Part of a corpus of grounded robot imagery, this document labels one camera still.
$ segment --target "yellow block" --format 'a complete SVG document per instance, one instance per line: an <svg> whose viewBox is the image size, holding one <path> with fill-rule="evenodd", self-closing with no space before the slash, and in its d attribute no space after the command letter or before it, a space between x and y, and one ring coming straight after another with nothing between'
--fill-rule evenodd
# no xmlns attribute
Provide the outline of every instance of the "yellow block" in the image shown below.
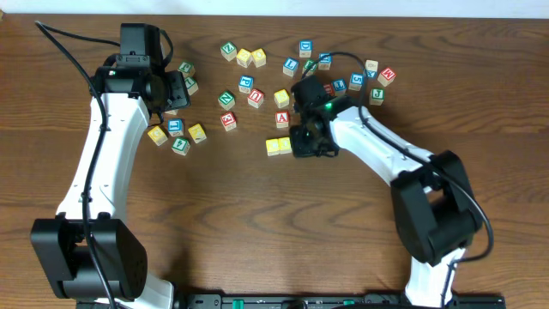
<svg viewBox="0 0 549 309"><path fill-rule="evenodd" d="M199 143L206 139L206 133L199 124L195 124L189 128L189 133L195 143Z"/></svg>
<svg viewBox="0 0 549 309"><path fill-rule="evenodd" d="M277 155L280 153L281 149L278 145L278 139L275 138L272 140L267 140L266 144L267 144L267 155Z"/></svg>
<svg viewBox="0 0 549 309"><path fill-rule="evenodd" d="M168 137L159 126L155 126L147 134L153 140L153 142L156 143L156 146L160 146L168 140Z"/></svg>
<svg viewBox="0 0 549 309"><path fill-rule="evenodd" d="M292 144L290 143L290 137L279 138L278 146L281 149L281 155L292 153Z"/></svg>
<svg viewBox="0 0 549 309"><path fill-rule="evenodd" d="M247 68L251 62L251 52L242 48L237 54L237 63Z"/></svg>
<svg viewBox="0 0 549 309"><path fill-rule="evenodd" d="M265 55L265 51L262 48L254 50L251 56L253 57L254 64L256 64L256 68L267 64L267 55Z"/></svg>

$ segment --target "alphabet block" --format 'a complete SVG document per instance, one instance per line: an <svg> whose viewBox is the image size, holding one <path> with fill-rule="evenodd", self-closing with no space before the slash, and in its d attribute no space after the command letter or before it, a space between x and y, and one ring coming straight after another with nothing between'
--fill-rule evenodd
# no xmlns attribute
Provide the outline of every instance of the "alphabet block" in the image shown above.
<svg viewBox="0 0 549 309"><path fill-rule="evenodd" d="M198 84L192 77L185 78L185 86L187 86L189 95L193 95L196 91L198 91Z"/></svg>
<svg viewBox="0 0 549 309"><path fill-rule="evenodd" d="M248 65L250 65L250 62L251 62L251 52L246 51L244 48L240 49L240 51L237 54L237 64L240 64L243 67L247 68Z"/></svg>
<svg viewBox="0 0 549 309"><path fill-rule="evenodd" d="M249 94L251 89L254 87L254 78L251 76L242 76L240 77L240 82L238 83L238 90L240 92Z"/></svg>
<svg viewBox="0 0 549 309"><path fill-rule="evenodd" d="M261 104L263 103L264 96L265 94L263 92L257 89L253 89L248 96L248 104L254 106L255 108L259 108L259 106L261 106Z"/></svg>
<svg viewBox="0 0 549 309"><path fill-rule="evenodd" d="M298 71L299 61L294 58L286 59L284 66L282 67L282 72L287 76L295 76L295 72Z"/></svg>
<svg viewBox="0 0 549 309"><path fill-rule="evenodd" d="M221 47L221 55L226 61L231 61L237 56L237 47L232 42L226 42Z"/></svg>
<svg viewBox="0 0 549 309"><path fill-rule="evenodd" d="M195 140L195 143L199 143L206 139L206 133L204 132L204 129L199 125L195 124L189 128L190 136L193 140Z"/></svg>
<svg viewBox="0 0 549 309"><path fill-rule="evenodd" d="M395 81L396 73L391 68L386 68L379 73L377 81L384 87L387 87L391 82Z"/></svg>
<svg viewBox="0 0 549 309"><path fill-rule="evenodd" d="M160 146L168 140L168 136L166 136L164 131L158 125L150 130L147 134L153 140L156 146Z"/></svg>
<svg viewBox="0 0 549 309"><path fill-rule="evenodd" d="M225 131L232 130L237 127L237 120L232 112L228 112L221 116L221 123L223 124Z"/></svg>
<svg viewBox="0 0 549 309"><path fill-rule="evenodd" d="M260 66L267 64L267 55L265 55L265 51L263 51L262 48L254 50L251 53L251 56L254 64L256 64L256 68L259 68Z"/></svg>
<svg viewBox="0 0 549 309"><path fill-rule="evenodd" d="M195 74L195 65L193 63L183 61L179 65L179 72L183 73L183 77L192 77Z"/></svg>
<svg viewBox="0 0 549 309"><path fill-rule="evenodd" d="M181 119L168 120L168 133L170 133L171 136L182 136L183 120Z"/></svg>
<svg viewBox="0 0 549 309"><path fill-rule="evenodd" d="M274 102L276 103L278 108L288 106L290 104L290 96L288 95L288 92L286 92L285 89L275 92Z"/></svg>
<svg viewBox="0 0 549 309"><path fill-rule="evenodd" d="M299 56L301 58L310 58L312 54L312 41L302 40L299 42Z"/></svg>
<svg viewBox="0 0 549 309"><path fill-rule="evenodd" d="M234 95L232 95L228 91L225 91L223 94L221 94L217 101L220 102L221 107L223 107L223 109L225 109L226 111L230 110L235 103Z"/></svg>
<svg viewBox="0 0 549 309"><path fill-rule="evenodd" d="M190 143L184 138L178 137L175 139L175 142L173 142L172 150L176 154L180 155L187 155L189 152Z"/></svg>

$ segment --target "wood grain surface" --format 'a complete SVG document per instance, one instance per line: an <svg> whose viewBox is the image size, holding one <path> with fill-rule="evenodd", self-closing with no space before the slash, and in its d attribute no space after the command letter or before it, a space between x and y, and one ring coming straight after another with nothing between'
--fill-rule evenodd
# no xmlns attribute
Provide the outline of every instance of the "wood grain surface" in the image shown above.
<svg viewBox="0 0 549 309"><path fill-rule="evenodd" d="M168 69L196 65L199 90L179 114L187 127L203 124L208 140L181 157L144 136L130 181L128 225L160 277L187 291L228 294L404 289L410 257L395 232L389 188L373 171L346 151L336 159L267 157L265 139L287 136L275 127L273 93L297 81L282 74L282 63L312 39L314 56L354 52L390 65L395 82L371 112L409 142L462 158L496 247L459 268L455 290L501 293L513 309L547 308L549 21L116 15L5 15L0 23L1 307L74 306L54 297L29 231L34 219L55 215L69 189L90 96L34 20L113 40L121 22L151 23L175 45ZM117 52L60 40L90 75ZM262 47L267 65L228 63L220 55L228 40ZM335 58L319 75L348 80L357 70ZM238 94L243 74L266 94L259 109ZM237 94L231 132L217 103L226 89ZM478 233L468 254L485 245Z"/></svg>

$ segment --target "toy block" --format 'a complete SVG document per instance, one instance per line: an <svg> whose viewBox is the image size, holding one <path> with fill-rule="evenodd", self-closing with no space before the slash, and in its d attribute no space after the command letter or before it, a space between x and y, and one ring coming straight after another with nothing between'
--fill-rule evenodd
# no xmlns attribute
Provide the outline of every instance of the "toy block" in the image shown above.
<svg viewBox="0 0 549 309"><path fill-rule="evenodd" d="M189 95L193 95L196 91L198 91L198 84L192 77L185 78L185 86L187 86Z"/></svg>
<svg viewBox="0 0 549 309"><path fill-rule="evenodd" d="M184 138L178 137L175 139L175 142L173 142L172 150L176 154L180 155L187 155L189 152L190 143Z"/></svg>
<svg viewBox="0 0 549 309"><path fill-rule="evenodd" d="M373 88L370 91L370 105L380 106L385 99L385 90L381 88Z"/></svg>
<svg viewBox="0 0 549 309"><path fill-rule="evenodd" d="M221 116L221 123L223 124L225 131L232 130L237 127L237 120L234 118L234 114L232 114L232 112L228 112Z"/></svg>
<svg viewBox="0 0 549 309"><path fill-rule="evenodd" d="M206 133L199 124L191 126L189 128L189 133L192 139L195 140L195 143L199 143L206 139Z"/></svg>
<svg viewBox="0 0 549 309"><path fill-rule="evenodd" d="M274 119L277 128L287 128L290 125L290 113L288 111L276 112Z"/></svg>
<svg viewBox="0 0 549 309"><path fill-rule="evenodd" d="M237 47L232 42L226 42L221 47L221 55L226 61L232 61L237 56Z"/></svg>
<svg viewBox="0 0 549 309"><path fill-rule="evenodd" d="M263 92L257 89L253 89L248 96L248 104L254 106L255 108L259 108L259 106L261 106L261 104L263 103L264 97L265 94Z"/></svg>
<svg viewBox="0 0 549 309"><path fill-rule="evenodd" d="M278 108L290 105L290 96L288 95L288 92L286 92L285 89L275 92L274 102L276 103Z"/></svg>
<svg viewBox="0 0 549 309"><path fill-rule="evenodd" d="M334 87L335 96L343 95L347 91L347 85L343 79L333 81L332 86Z"/></svg>
<svg viewBox="0 0 549 309"><path fill-rule="evenodd" d="M251 62L251 52L246 51L244 48L240 49L240 51L237 54L237 64L240 64L243 67L247 68L248 65L250 65L250 62Z"/></svg>
<svg viewBox="0 0 549 309"><path fill-rule="evenodd" d="M305 76L311 76L311 75L315 74L315 71L317 70L318 64L312 65L313 63L314 63L314 61L312 61L310 59L307 59L307 62L305 62L305 64L303 64L303 72L302 73L305 73L305 71L307 69L311 68Z"/></svg>
<svg viewBox="0 0 549 309"><path fill-rule="evenodd" d="M240 82L238 83L238 90L240 92L249 94L251 89L254 87L254 78L251 76L241 76Z"/></svg>
<svg viewBox="0 0 549 309"><path fill-rule="evenodd" d="M366 76L368 78L376 78L377 74L377 61L375 60L366 60Z"/></svg>
<svg viewBox="0 0 549 309"><path fill-rule="evenodd" d="M182 136L183 135L183 120L181 119L170 119L168 120L168 133L171 136Z"/></svg>
<svg viewBox="0 0 549 309"><path fill-rule="evenodd" d="M377 81L384 87L387 87L391 82L395 81L396 73L391 68L386 68L379 73Z"/></svg>
<svg viewBox="0 0 549 309"><path fill-rule="evenodd" d="M183 73L183 77L192 77L195 74L195 65L190 62L183 61L181 65L179 65L179 72Z"/></svg>
<svg viewBox="0 0 549 309"><path fill-rule="evenodd" d="M334 87L332 84L326 84L324 85L324 91L326 91L326 94L329 94L331 96L335 96Z"/></svg>
<svg viewBox="0 0 549 309"><path fill-rule="evenodd" d="M281 149L278 145L278 139L274 138L271 140L267 140L265 142L267 144L267 155L278 155L281 152Z"/></svg>
<svg viewBox="0 0 549 309"><path fill-rule="evenodd" d="M267 64L267 55L265 55L265 51L262 48L252 51L251 57L254 64L256 64L256 68Z"/></svg>
<svg viewBox="0 0 549 309"><path fill-rule="evenodd" d="M299 42L299 56L301 58L310 58L312 54L312 41L303 40Z"/></svg>
<svg viewBox="0 0 549 309"><path fill-rule="evenodd" d="M360 73L352 73L351 80L349 80L349 90L359 91L362 88L364 80Z"/></svg>
<svg viewBox="0 0 549 309"><path fill-rule="evenodd" d="M321 53L320 55L318 55L318 58L322 57L322 56L327 56L329 55L328 53ZM330 65L332 64L332 56L327 56L326 58L320 60L318 62L318 69L319 70L329 70L329 67Z"/></svg>
<svg viewBox="0 0 549 309"><path fill-rule="evenodd" d="M221 94L217 101L220 102L221 107L226 111L230 110L235 104L234 95L228 91Z"/></svg>
<svg viewBox="0 0 549 309"><path fill-rule="evenodd" d="M295 76L295 72L298 71L299 61L294 58L286 59L284 66L282 67L282 72L287 76Z"/></svg>
<svg viewBox="0 0 549 309"><path fill-rule="evenodd" d="M280 154L291 154L292 153L292 143L290 142L290 137L282 137L278 139L278 148Z"/></svg>
<svg viewBox="0 0 549 309"><path fill-rule="evenodd" d="M156 146L160 146L168 140L168 136L166 136L164 131L158 125L150 130L147 134L153 140L153 142L156 143Z"/></svg>

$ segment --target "blue block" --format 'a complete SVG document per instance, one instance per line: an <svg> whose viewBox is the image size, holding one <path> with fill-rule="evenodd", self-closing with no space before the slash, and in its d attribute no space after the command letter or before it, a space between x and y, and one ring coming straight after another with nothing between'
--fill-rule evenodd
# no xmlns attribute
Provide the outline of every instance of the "blue block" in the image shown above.
<svg viewBox="0 0 549 309"><path fill-rule="evenodd" d="M238 85L241 87L253 88L254 78L251 76L242 76L240 77L240 83Z"/></svg>
<svg viewBox="0 0 549 309"><path fill-rule="evenodd" d="M183 120L170 119L168 120L168 132L177 132L183 130Z"/></svg>
<svg viewBox="0 0 549 309"><path fill-rule="evenodd" d="M312 51L312 41L311 40L303 40L299 42L299 50L300 51Z"/></svg>

